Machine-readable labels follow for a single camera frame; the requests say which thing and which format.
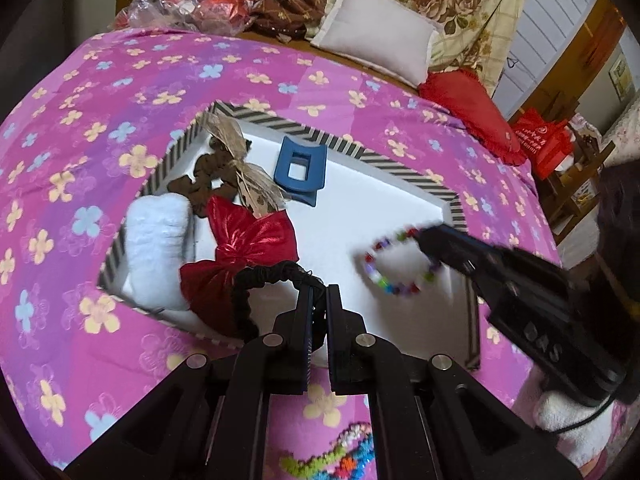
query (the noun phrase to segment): red bow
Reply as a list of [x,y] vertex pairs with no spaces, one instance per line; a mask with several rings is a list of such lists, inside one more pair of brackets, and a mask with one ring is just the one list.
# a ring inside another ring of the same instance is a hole
[[180,290],[204,323],[237,337],[231,305],[234,276],[245,267],[296,262],[296,233],[286,211],[255,218],[248,209],[216,195],[207,203],[207,217],[218,242],[216,260],[183,265]]

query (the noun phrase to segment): bed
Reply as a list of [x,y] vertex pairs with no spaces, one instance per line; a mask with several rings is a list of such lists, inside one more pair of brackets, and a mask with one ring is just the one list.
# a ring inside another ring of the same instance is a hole
[[[24,424],[56,466],[189,354],[234,352],[95,285],[143,177],[215,100],[360,142],[457,192],[472,235],[558,261],[529,164],[501,164],[434,103],[286,46],[159,29],[98,34],[0,128],[0,301],[9,306],[0,310],[0,366]],[[475,377],[525,411],[531,362],[486,323],[486,310],[481,303]],[[272,401],[264,477],[291,478],[281,457],[320,456],[348,425],[368,420],[366,397],[335,397],[316,368],[307,396]],[[364,478],[375,478],[374,469]]]

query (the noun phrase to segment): silver bolt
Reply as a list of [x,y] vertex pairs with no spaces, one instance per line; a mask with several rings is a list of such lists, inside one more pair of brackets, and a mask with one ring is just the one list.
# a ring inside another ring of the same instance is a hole
[[438,354],[431,358],[431,364],[438,370],[449,370],[453,365],[453,361],[448,355]]
[[516,298],[518,297],[520,291],[518,290],[518,287],[516,286],[515,283],[513,282],[508,282],[507,283],[507,290],[513,294]]
[[267,334],[262,338],[262,342],[267,346],[280,346],[282,344],[282,336],[280,334]]
[[207,364],[207,356],[202,354],[193,354],[187,357],[187,366],[197,370]]
[[356,336],[356,343],[358,343],[360,346],[369,347],[375,345],[376,338],[371,334],[360,334]]

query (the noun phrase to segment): pillow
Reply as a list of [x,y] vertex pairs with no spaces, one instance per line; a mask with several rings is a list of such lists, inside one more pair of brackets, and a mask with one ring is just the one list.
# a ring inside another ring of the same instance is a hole
[[455,70],[429,75],[418,88],[423,99],[448,108],[467,131],[505,164],[519,166],[527,156],[520,149],[518,137],[487,94],[478,76],[471,70]]
[[440,28],[395,0],[337,0],[311,44],[416,88]]

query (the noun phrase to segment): white plush object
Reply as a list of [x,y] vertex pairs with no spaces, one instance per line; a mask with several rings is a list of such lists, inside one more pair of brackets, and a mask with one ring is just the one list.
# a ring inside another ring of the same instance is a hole
[[[584,420],[596,410],[586,408],[560,392],[545,392],[534,409],[534,420],[543,430],[555,431]],[[612,416],[613,404],[593,422],[562,433],[558,451],[576,467],[582,467],[607,445],[611,436]]]
[[395,0],[337,0],[311,44],[417,87],[440,25]]
[[140,307],[188,310],[180,293],[180,267],[193,259],[193,239],[188,242],[186,236],[192,216],[189,200],[175,193],[142,196],[129,206],[129,295]]

